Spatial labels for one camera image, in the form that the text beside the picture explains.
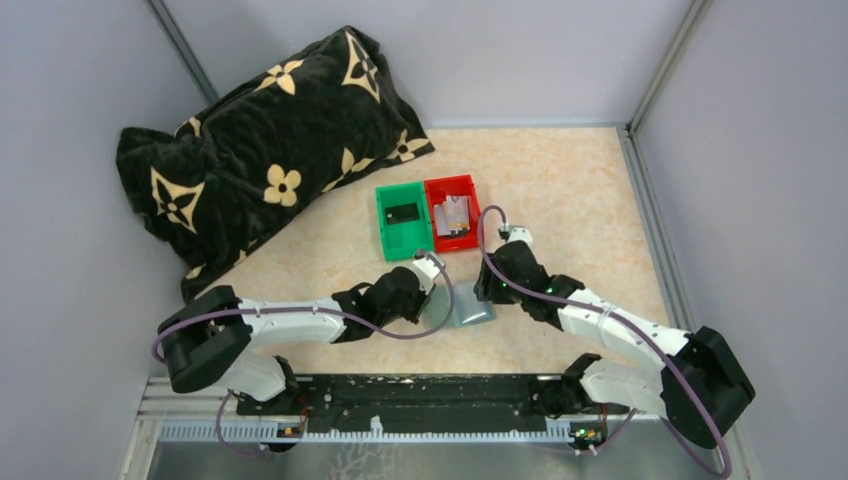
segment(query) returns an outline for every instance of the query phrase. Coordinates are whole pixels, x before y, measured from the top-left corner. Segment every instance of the beige marble floor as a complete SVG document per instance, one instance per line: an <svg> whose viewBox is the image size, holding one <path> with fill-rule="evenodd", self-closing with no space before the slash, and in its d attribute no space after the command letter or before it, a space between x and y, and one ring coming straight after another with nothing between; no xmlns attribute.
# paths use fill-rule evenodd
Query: beige marble floor
<svg viewBox="0 0 848 480"><path fill-rule="evenodd" d="M576 277L601 296L668 325L645 234L612 128L431 130L437 152L319 198L260 250L223 276L244 298L302 301L373 281L382 259L374 189L470 173L480 205L496 203L533 233L549 273ZM489 246L498 222L487 222ZM444 255L454 282L473 281L476 251ZM414 341L374 335L343 345L287 344L271 350L298 373L561 372L603 349L534 322L518 307L498 319ZM421 331L403 320L388 329Z"/></svg>

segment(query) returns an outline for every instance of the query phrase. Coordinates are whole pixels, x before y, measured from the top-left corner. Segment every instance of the white wall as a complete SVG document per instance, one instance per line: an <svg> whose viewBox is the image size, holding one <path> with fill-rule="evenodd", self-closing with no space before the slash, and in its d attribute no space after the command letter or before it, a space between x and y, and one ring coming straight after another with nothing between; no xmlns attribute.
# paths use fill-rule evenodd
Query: white wall
<svg viewBox="0 0 848 480"><path fill-rule="evenodd" d="M763 478L845 478L848 3L715 2L638 140Z"/></svg>
<svg viewBox="0 0 848 480"><path fill-rule="evenodd" d="M429 126L630 119L690 0L167 0L220 95L351 24Z"/></svg>
<svg viewBox="0 0 848 480"><path fill-rule="evenodd" d="M0 477L115 478L184 268L130 211L121 127L202 107L141 0L0 15Z"/></svg>

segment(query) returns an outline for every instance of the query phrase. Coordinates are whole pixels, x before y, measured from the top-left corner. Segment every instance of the flower pattern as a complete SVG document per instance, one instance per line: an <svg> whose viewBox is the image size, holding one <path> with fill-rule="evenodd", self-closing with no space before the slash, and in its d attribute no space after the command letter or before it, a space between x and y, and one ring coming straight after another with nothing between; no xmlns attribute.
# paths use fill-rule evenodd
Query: flower pattern
<svg viewBox="0 0 848 480"><path fill-rule="evenodd" d="M180 133L180 129L183 128L186 124L191 125L191 129L192 131L194 131L194 136L200 138L200 120L198 120L197 117L191 117L185 122L181 123L180 126L177 127L177 129L174 131L174 137L176 137L177 134Z"/></svg>
<svg viewBox="0 0 848 480"><path fill-rule="evenodd" d="M380 103L380 85L377 83L377 65L371 60L371 57L365 52L365 49L351 35L350 32L345 32L347 36L348 49L350 56L348 59L347 72L342 79L342 85L357 85L365 90Z"/></svg>
<svg viewBox="0 0 848 480"><path fill-rule="evenodd" d="M186 280L191 280L191 279L194 279L194 278L197 278L198 276L200 276L200 272L203 270L203 267L205 267L205 266L206 266L206 264L204 263L203 265L198 265L198 266L192 268L191 270L189 270L188 274L186 274L186 277L185 277Z"/></svg>
<svg viewBox="0 0 848 480"><path fill-rule="evenodd" d="M303 65L303 60L292 60L290 62L286 62L285 66L282 67L274 65L268 69L268 76L262 80L262 83L256 87L254 92L270 87L276 83L284 92L289 95L294 95L295 84L294 78L291 76L291 72L301 65Z"/></svg>
<svg viewBox="0 0 848 480"><path fill-rule="evenodd" d="M178 223L197 234L192 217L205 182L200 182L193 187L177 185L163 177L155 168L150 167L150 184L153 199L156 201L156 215L165 214L171 222Z"/></svg>
<svg viewBox="0 0 848 480"><path fill-rule="evenodd" d="M278 203L284 207L291 207L297 203L297 192L300 186L300 172L289 170L286 173L283 167L273 164L268 168L268 184L265 189L263 200L268 203Z"/></svg>
<svg viewBox="0 0 848 480"><path fill-rule="evenodd" d="M430 143L430 140L426 138L413 138L412 140L407 141L406 135L406 129L403 129L403 131L400 132L400 139L398 139L397 146L386 158L391 160L400 157L401 162L408 162L417 157L415 154L416 150Z"/></svg>
<svg viewBox="0 0 848 480"><path fill-rule="evenodd" d="M323 190L321 190L321 192L329 192L336 186L337 183L347 178L348 175L353 172L361 172L365 170L365 167L371 165L371 162L373 161L373 158L363 158L357 162L353 159L353 153L351 153L351 151L348 150L347 147L345 147L344 152L342 153L342 175L339 178L328 183L327 186L324 187Z"/></svg>

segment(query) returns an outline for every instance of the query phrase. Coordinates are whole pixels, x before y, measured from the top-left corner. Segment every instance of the metal frame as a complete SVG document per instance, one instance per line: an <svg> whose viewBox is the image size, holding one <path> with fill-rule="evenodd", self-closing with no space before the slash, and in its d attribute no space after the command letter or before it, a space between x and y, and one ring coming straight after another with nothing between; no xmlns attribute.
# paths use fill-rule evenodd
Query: metal frame
<svg viewBox="0 0 848 480"><path fill-rule="evenodd" d="M174 51L177 53L177 56L180 57L180 60L183 62L186 70L188 70L189 76L191 76L191 79L194 81L195 85L197 85L197 88L200 89L200 94L203 95L203 99L206 100L206 103L209 105L218 101L221 97L218 95L218 92L215 90L215 86L212 85L212 81L209 80L206 72L203 71L200 61L191 50L188 40L186 40L183 32L180 31L177 21L174 19L174 16L171 15L171 12L165 5L165 2L162 0L144 0L144 2L148 7L150 7L150 11L153 13L153 16L156 17L156 21L159 22L159 26L162 27L162 31L165 33L165 36L168 37L168 40L171 42L171 46L174 47Z"/></svg>
<svg viewBox="0 0 848 480"><path fill-rule="evenodd" d="M145 0L145 2L150 6L151 11L207 103L214 103L219 98L218 93L203 71L200 62L192 52L188 41L164 2L162 0ZM662 95L675 66L682 58L686 46L711 4L712 0L692 1L631 121L627 124L602 125L614 126L618 132L666 310L673 326L687 330L695 330L698 325L691 314L679 267L651 183L650 172L639 147L639 131L657 99ZM193 394L177 396L170 389L167 378L151 378L139 407L120 478L122 480L146 480L166 414L169 420L214 418L225 393L222 388L209 388ZM235 402L228 405L224 412L223 418L225 419L238 418L235 415ZM650 417L642 416L641 419L652 420ZM297 420L294 417L264 418L264 420L269 419ZM742 425L737 424L733 427L730 433L726 435L725 440L728 443L731 461L736 466L732 478L748 480L761 478L759 464Z"/></svg>

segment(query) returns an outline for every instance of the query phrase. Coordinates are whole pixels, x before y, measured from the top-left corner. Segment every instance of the black motor joint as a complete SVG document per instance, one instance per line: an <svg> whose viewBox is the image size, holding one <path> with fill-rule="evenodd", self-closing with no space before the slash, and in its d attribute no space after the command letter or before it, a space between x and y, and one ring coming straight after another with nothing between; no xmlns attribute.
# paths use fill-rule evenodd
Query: black motor joint
<svg viewBox="0 0 848 480"><path fill-rule="evenodd" d="M530 246L525 242L508 242L488 255L495 267L506 278L534 292L568 298L576 290L586 288L582 282L568 275L548 275L545 267L536 261ZM474 293L480 301L488 301L496 305L520 305L521 309L533 320L548 323L562 330L557 315L557 310L563 307L562 304L525 295L515 290L492 273L485 260L480 267Z"/></svg>

